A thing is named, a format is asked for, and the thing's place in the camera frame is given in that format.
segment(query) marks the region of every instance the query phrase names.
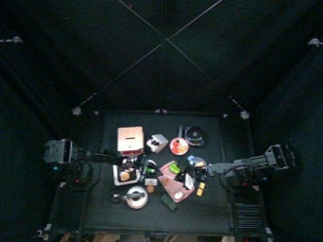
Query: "green vegetable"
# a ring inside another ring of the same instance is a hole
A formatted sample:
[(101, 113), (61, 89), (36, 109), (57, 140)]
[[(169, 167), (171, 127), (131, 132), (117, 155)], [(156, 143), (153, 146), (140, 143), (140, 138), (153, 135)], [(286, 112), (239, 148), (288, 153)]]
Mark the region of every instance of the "green vegetable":
[(175, 163), (172, 163), (172, 164), (169, 165), (169, 170), (171, 170), (175, 174), (177, 174), (177, 173), (180, 172), (180, 168), (176, 166)]

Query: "black pot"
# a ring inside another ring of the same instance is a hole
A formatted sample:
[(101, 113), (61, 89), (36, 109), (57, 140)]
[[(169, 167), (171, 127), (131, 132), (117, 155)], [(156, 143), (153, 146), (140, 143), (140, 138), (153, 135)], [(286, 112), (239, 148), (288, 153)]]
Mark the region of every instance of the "black pot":
[(184, 138), (190, 146), (203, 146), (204, 144), (204, 132), (198, 127), (187, 127)]

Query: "black enclosure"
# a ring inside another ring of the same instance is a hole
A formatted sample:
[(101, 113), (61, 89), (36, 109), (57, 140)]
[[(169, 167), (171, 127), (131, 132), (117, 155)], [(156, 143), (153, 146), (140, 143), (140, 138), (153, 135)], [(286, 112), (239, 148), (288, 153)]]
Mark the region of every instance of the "black enclosure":
[(165, 132), (181, 115), (216, 117), (226, 162), (294, 147), (296, 167), (263, 189), (267, 223), (278, 241), (322, 241), (322, 13), (320, 0), (0, 1), (0, 240), (37, 240), (49, 221), (48, 140), (103, 151), (123, 115)]

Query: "metal frame rod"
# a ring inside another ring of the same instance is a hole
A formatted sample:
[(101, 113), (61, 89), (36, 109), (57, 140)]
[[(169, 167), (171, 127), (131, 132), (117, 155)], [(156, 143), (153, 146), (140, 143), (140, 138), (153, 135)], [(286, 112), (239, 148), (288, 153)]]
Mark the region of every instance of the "metal frame rod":
[(204, 10), (198, 15), (198, 17), (184, 27), (181, 27), (168, 39), (171, 39), (172, 37), (175, 37), (222, 1), (223, 0), (219, 0), (207, 10)]
[[(214, 83), (216, 83), (216, 81), (208, 76), (208, 74), (203, 71), (203, 69), (196, 65), (196, 63), (192, 61), (192, 59), (184, 54), (184, 52), (179, 49), (179, 47), (173, 44), (173, 42), (167, 39), (168, 43), (173, 46), (173, 48), (177, 50), (177, 52), (183, 55), (183, 57), (188, 60), (188, 62), (196, 67), (196, 69), (199, 70), (199, 72), (203, 74), (203, 76), (206, 76), (208, 78), (208, 80)], [(244, 107), (240, 105), (240, 103), (236, 101), (236, 99), (228, 94), (226, 93), (226, 91), (223, 90), (223, 88), (216, 84), (218, 89), (220, 90), (220, 92), (227, 95), (227, 97), (230, 98), (230, 100), (236, 104), (236, 106), (240, 108), (240, 110), (244, 110)]]
[(125, 7), (127, 9), (140, 18), (140, 20), (155, 30), (156, 33), (161, 35), (161, 33), (157, 31), (157, 29), (149, 24), (149, 22), (139, 15), (139, 13), (132, 10), (132, 8), (124, 3), (123, 0), (117, 0)]
[(108, 85), (112, 84), (112, 82), (116, 81), (116, 79), (124, 75), (124, 73), (133, 68), (133, 66), (161, 46), (161, 44), (159, 44), (101, 88), (101, 90), (104, 90), (107, 88)]

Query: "food item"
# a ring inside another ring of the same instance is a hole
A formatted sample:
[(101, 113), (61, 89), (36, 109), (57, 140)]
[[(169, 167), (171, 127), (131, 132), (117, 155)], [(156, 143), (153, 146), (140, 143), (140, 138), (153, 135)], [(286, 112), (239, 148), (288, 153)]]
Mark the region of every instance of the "food item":
[(176, 193), (173, 194), (173, 198), (175, 198), (176, 200), (180, 200), (180, 199), (183, 198), (183, 196), (184, 196), (184, 194), (183, 194), (181, 191), (179, 191), (179, 192), (176, 192)]
[(148, 186), (147, 186), (147, 191), (148, 191), (149, 193), (152, 193), (152, 192), (155, 191), (155, 187), (153, 187), (152, 185), (148, 185)]
[(200, 189), (204, 189), (204, 187), (206, 187), (206, 183), (202, 182), (202, 183), (199, 184), (199, 188), (200, 188)]
[(196, 190), (196, 195), (198, 195), (198, 196), (202, 196), (202, 194), (203, 194), (203, 189), (198, 188), (198, 190)]
[(120, 179), (123, 182), (129, 179), (129, 174), (125, 171), (120, 172)]
[(172, 173), (177, 174), (180, 172), (180, 168), (177, 167), (176, 163), (172, 163), (169, 165), (169, 170), (172, 171)]
[(204, 162), (196, 163), (196, 167), (200, 167), (200, 166), (204, 166), (204, 165), (206, 165)]
[(169, 179), (168, 178), (163, 178), (161, 183), (163, 183), (163, 185), (167, 186), (169, 184)]
[(188, 144), (179, 139), (171, 142), (171, 151), (176, 155), (181, 155), (188, 150)]

